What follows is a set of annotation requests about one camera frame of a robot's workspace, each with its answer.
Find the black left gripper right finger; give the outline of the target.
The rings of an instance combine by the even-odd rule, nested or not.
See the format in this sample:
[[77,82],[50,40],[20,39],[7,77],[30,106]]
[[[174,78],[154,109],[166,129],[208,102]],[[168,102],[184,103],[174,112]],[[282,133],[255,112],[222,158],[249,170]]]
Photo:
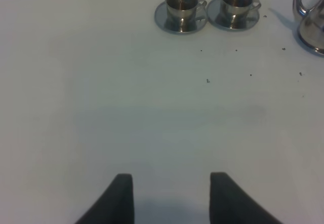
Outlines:
[[210,175],[210,223],[280,223],[225,172]]

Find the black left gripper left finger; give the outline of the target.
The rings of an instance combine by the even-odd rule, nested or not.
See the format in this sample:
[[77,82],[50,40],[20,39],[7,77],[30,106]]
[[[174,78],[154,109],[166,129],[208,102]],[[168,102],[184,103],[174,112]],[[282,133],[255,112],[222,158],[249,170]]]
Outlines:
[[118,174],[77,223],[134,223],[135,207],[131,174]]

